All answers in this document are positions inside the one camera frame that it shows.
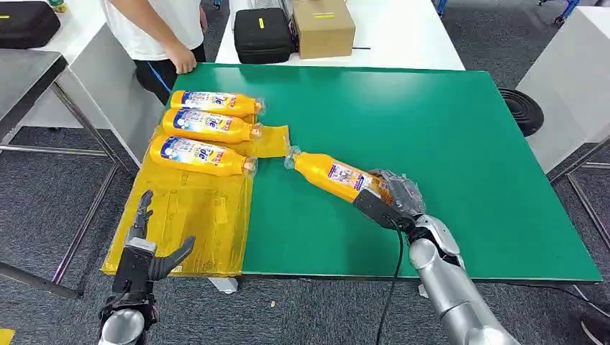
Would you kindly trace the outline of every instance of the cardboard box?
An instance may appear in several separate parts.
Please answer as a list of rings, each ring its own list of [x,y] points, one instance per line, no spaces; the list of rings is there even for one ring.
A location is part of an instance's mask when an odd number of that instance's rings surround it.
[[[302,59],[352,54],[356,25],[344,0],[294,0]]]

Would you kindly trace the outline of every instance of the bottle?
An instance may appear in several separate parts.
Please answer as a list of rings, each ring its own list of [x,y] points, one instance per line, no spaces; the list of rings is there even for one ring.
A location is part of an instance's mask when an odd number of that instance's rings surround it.
[[[259,114],[263,101],[239,93],[176,91],[171,96],[170,106],[242,118]]]
[[[172,135],[154,138],[149,154],[159,165],[216,176],[252,178],[258,166],[256,158],[244,157],[232,149]]]
[[[161,121],[167,134],[189,139],[237,144],[260,138],[262,124],[248,124],[242,119],[210,114],[195,109],[171,108]]]
[[[53,8],[53,10],[57,13],[63,13],[68,10],[68,5],[65,4],[64,0],[48,0],[49,5]]]
[[[302,152],[299,147],[292,146],[284,166],[286,169],[295,169],[312,185],[349,203],[363,189],[370,190],[388,204],[393,201],[383,178],[339,162],[329,155]]]

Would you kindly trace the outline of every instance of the robotic arm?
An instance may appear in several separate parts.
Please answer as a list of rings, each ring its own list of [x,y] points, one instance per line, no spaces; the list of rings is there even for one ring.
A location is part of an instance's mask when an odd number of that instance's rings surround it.
[[[424,214],[419,189],[404,176],[379,170],[394,205],[363,190],[353,205],[387,229],[406,234],[409,261],[417,271],[452,345],[518,345],[498,322],[466,274],[460,248],[438,218]]]
[[[151,190],[140,198],[133,226],[125,237],[123,253],[114,276],[112,292],[100,310],[98,345],[140,345],[147,343],[147,332],[157,323],[153,282],[167,277],[192,251],[195,237],[184,240],[182,246],[167,257],[156,257],[157,244],[146,240],[147,208],[153,197]]]

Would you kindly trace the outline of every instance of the black round object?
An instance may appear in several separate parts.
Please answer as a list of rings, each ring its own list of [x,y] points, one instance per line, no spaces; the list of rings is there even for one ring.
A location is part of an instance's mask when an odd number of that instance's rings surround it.
[[[498,88],[498,90],[524,137],[536,133],[542,127],[545,115],[532,97],[510,88]]]

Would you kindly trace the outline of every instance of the green work surface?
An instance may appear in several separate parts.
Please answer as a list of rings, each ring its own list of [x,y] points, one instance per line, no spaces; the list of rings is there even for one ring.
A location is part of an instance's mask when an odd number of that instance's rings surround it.
[[[601,280],[485,72],[201,64],[174,89],[262,97],[262,123],[289,125],[303,151],[405,173],[473,278]],[[245,274],[392,276],[398,250],[395,231],[282,159],[259,161]]]

